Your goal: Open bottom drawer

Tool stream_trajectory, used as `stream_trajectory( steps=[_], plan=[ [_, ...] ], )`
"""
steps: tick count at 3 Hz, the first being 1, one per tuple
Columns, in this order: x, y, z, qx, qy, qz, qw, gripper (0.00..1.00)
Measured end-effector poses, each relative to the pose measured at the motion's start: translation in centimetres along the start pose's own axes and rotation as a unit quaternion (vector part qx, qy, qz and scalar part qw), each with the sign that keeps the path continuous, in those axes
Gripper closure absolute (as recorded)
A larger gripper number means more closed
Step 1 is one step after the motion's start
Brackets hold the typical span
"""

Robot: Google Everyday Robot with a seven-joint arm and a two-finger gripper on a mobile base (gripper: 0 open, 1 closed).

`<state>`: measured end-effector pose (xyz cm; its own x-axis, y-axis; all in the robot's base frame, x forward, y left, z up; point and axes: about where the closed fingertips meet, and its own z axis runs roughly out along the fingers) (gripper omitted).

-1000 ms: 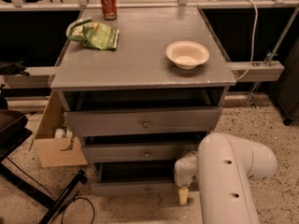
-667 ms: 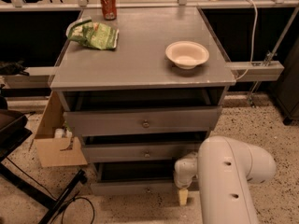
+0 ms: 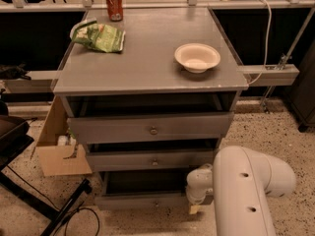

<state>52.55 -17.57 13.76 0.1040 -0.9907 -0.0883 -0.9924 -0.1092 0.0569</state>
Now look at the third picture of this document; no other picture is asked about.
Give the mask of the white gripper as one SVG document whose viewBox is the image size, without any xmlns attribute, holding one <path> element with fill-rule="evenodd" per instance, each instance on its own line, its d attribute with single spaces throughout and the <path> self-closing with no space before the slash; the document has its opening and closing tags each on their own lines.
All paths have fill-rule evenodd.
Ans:
<svg viewBox="0 0 315 236">
<path fill-rule="evenodd" d="M 206 163 L 192 170 L 186 177 L 186 197 L 191 204 L 190 214 L 197 214 L 205 199 L 212 198 L 213 190 L 213 165 Z"/>
</svg>

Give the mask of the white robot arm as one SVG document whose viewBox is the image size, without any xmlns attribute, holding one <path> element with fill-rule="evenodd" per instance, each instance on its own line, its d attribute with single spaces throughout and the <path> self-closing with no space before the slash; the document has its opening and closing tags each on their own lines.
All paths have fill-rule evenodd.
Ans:
<svg viewBox="0 0 315 236">
<path fill-rule="evenodd" d="M 267 198 L 285 197 L 296 186 L 285 161 L 238 146 L 221 149 L 212 164 L 191 171 L 186 181 L 191 205 L 213 193 L 218 236 L 277 236 Z"/>
</svg>

